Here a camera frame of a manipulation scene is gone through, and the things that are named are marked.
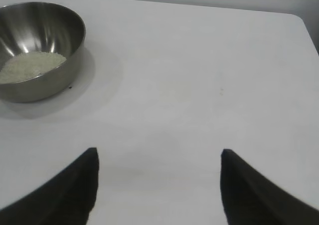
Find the bowl rim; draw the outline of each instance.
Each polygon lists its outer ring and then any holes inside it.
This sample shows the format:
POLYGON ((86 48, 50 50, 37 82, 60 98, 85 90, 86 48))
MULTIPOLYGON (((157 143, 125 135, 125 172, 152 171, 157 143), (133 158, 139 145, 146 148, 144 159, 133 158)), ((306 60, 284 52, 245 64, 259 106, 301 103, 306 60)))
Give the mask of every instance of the bowl rim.
POLYGON ((53 73, 55 70, 58 70, 60 67, 62 67, 65 63, 67 63, 75 54, 76 52, 82 47, 82 45, 84 44, 84 40, 85 40, 85 37, 86 37, 86 26, 85 26, 85 23, 84 23, 84 20, 82 19, 82 17, 77 13, 75 12, 74 10, 64 6, 64 5, 61 5, 61 4, 56 4, 56 3, 52 3, 52 2, 44 2, 44 1, 27 1, 27 2, 18 2, 18 3, 13 3, 13 4, 9 4, 9 5, 3 5, 3 6, 0 6, 0 10, 6 8, 6 7, 11 7, 11 6, 16 6, 16 5, 21 5, 21 4, 52 4, 52 5, 56 5, 56 6, 59 6, 59 7, 62 7, 64 9, 67 9, 69 10, 70 12, 74 13, 76 17, 78 17, 81 21, 81 24, 83 26, 83 36, 82 36, 82 40, 81 40, 81 43, 79 43, 78 47, 76 48, 76 50, 68 57, 65 59, 65 61, 61 64, 59 64, 57 67, 49 70, 48 72, 45 72, 44 74, 41 74, 41 75, 38 75, 36 77, 33 77, 33 78, 30 78, 30 79, 26 79, 26 80, 22 80, 22 81, 18 81, 18 82, 12 82, 12 83, 0 83, 0 86, 9 86, 9 85, 15 85, 15 84, 21 84, 21 83, 25 83, 25 82, 28 82, 28 81, 31 81, 31 80, 35 80, 35 79, 38 79, 40 77, 43 77, 47 74, 50 74, 50 73, 53 73))

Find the uncooked rice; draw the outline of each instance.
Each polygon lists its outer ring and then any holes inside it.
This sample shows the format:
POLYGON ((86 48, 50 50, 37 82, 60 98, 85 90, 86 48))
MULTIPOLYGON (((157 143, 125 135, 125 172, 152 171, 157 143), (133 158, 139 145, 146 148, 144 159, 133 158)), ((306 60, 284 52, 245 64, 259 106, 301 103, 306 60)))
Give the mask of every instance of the uncooked rice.
POLYGON ((15 83, 42 75, 62 64, 58 53, 30 52, 8 60, 0 70, 0 84, 15 83))

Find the white table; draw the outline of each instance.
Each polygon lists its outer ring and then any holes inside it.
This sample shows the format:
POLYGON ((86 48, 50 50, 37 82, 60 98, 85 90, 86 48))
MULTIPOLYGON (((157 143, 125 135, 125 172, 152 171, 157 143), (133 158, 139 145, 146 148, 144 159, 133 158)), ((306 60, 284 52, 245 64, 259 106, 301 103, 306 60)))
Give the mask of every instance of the white table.
POLYGON ((319 57, 294 15, 134 0, 50 1, 84 19, 86 67, 54 98, 0 103, 0 207, 98 147, 88 225, 225 225, 231 148, 319 208, 319 57))

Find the rice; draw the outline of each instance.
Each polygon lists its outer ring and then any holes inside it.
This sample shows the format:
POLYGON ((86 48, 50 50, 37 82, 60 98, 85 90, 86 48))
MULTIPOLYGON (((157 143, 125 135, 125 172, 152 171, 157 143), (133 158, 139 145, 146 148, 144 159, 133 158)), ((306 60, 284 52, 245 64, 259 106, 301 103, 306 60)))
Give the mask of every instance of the rice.
POLYGON ((0 70, 0 84, 15 83, 42 75, 62 64, 58 53, 30 52, 8 60, 0 70))

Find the metal bowl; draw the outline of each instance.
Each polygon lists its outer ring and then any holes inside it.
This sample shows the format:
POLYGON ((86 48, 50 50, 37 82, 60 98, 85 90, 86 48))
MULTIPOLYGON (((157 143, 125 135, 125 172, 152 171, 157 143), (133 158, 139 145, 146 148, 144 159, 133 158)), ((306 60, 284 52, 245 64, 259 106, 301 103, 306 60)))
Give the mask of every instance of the metal bowl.
POLYGON ((38 77, 0 84, 0 98, 31 102, 66 88, 80 69, 85 25, 74 11, 57 4, 27 2, 0 8, 0 70, 22 53, 59 53, 66 61, 38 77))

